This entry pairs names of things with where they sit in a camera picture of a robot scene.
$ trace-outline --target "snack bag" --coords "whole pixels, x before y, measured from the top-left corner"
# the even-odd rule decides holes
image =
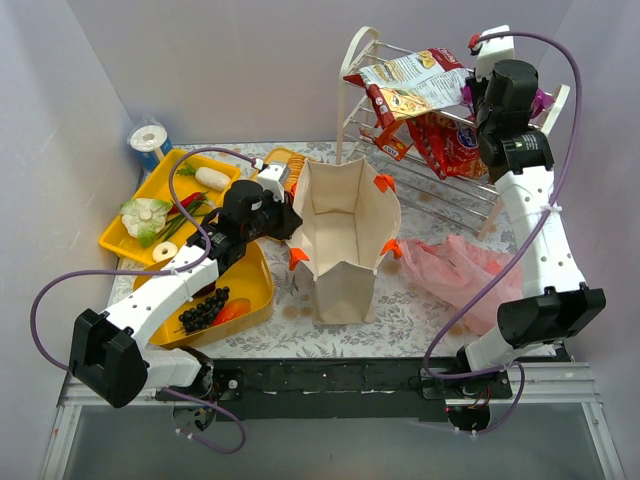
[[[360,68],[347,82],[363,87],[383,130],[400,120],[462,103],[467,70],[446,48],[430,48]]]
[[[472,128],[431,112],[407,122],[418,152],[439,178],[477,178],[488,169],[478,154]]]
[[[413,139],[411,138],[409,127],[407,127],[405,121],[396,122],[382,132],[380,132],[378,128],[376,128],[376,131],[377,135],[361,127],[360,135],[367,137],[375,143],[380,150],[392,156],[397,161],[400,161],[409,151],[411,145],[413,145]]]

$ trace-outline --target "cable tie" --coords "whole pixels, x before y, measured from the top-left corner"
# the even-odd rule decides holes
[[[179,273],[182,273],[182,272],[176,271],[176,267],[174,267],[174,266],[171,266],[170,270],[171,270],[171,274],[172,275],[178,275]],[[187,282],[187,279],[184,276],[179,276],[179,275],[178,275],[178,278],[180,279],[180,281],[182,281],[182,283],[184,284],[185,288],[187,289],[187,294],[189,295],[189,298],[187,300],[189,302],[193,302],[193,294],[189,290],[189,283]]]
[[[542,205],[542,207],[540,207],[540,209],[544,212],[544,211],[549,211],[551,213],[560,213],[562,211],[562,207],[559,205],[549,205],[548,203],[545,205]]]

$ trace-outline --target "plastic bag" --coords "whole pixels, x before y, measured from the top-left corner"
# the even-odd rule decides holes
[[[456,308],[462,308],[513,258],[448,235],[442,245],[426,245],[418,239],[398,239],[402,267],[416,282]],[[500,304],[522,298],[522,270],[516,265],[463,318],[478,335],[497,323]]]

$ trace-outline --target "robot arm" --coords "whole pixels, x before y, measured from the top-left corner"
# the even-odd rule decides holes
[[[505,30],[498,27],[483,35]],[[513,60],[511,37],[488,42],[486,52],[487,45],[474,46],[480,47],[477,68],[467,81],[480,156],[506,206],[518,247],[543,214],[548,218],[522,257],[524,298],[501,305],[498,325],[464,349],[471,371],[509,364],[541,344],[576,335],[606,303],[602,289],[587,287],[571,254],[560,208],[549,205],[553,157],[546,135],[529,125],[537,71]]]
[[[224,206],[202,221],[211,239],[203,262],[185,272],[152,277],[101,313],[85,310],[74,326],[71,373],[116,408],[143,388],[170,385],[196,396],[208,393],[213,370],[209,359],[191,349],[145,347],[167,317],[242,258],[250,242],[263,236],[284,240],[302,224],[282,188],[287,170],[285,165],[269,165],[258,183],[232,184]],[[205,241],[196,232],[163,270],[193,263],[204,250]]]

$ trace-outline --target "yellow plate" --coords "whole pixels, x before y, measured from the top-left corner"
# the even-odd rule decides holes
[[[185,153],[184,150],[173,149],[167,156],[160,162],[156,169],[151,172],[149,178],[140,186],[138,191],[132,198],[157,198],[165,202],[172,202],[171,195],[169,194],[169,185],[167,183],[169,178],[169,172],[173,164],[180,159]],[[240,169],[229,165],[227,163],[218,162],[201,155],[194,155],[190,157],[189,162],[195,169],[199,167],[209,167],[219,172],[224,173],[231,179],[229,186],[232,182],[240,178]],[[217,206],[222,205],[222,199],[224,193],[229,189],[229,186],[222,192],[213,190],[205,185],[202,185],[196,180],[194,176],[183,177],[181,175],[175,175],[173,179],[173,185],[175,187],[178,198],[181,200],[188,197],[194,192],[206,192],[207,198],[213,201]],[[203,206],[198,209],[197,213],[206,213],[211,209],[207,206]],[[180,229],[171,236],[168,240],[175,243],[178,248],[184,245],[187,238],[195,232],[195,227],[191,223],[186,222]],[[137,238],[132,237],[127,233],[127,228],[122,224],[121,216],[118,215],[111,225],[107,227],[104,233],[100,236],[98,243],[101,247],[111,250],[119,257],[129,257],[145,265],[153,265],[154,261],[151,257],[154,247],[162,241],[162,238],[156,239],[156,241],[150,247],[143,248],[140,246]]]
[[[160,270],[167,264],[157,263],[147,270]],[[137,277],[133,289],[140,288],[149,277]],[[182,329],[178,316],[203,302],[208,296],[187,302],[176,310],[153,334],[150,342],[153,345],[172,349],[184,345],[207,345],[229,335],[242,332],[264,322],[273,313],[273,279],[267,260],[256,242],[247,245],[246,255],[227,270],[216,282],[217,288],[229,287],[229,301],[236,298],[247,298],[251,302],[251,310],[246,315],[230,320],[222,325],[209,327],[187,335]]]

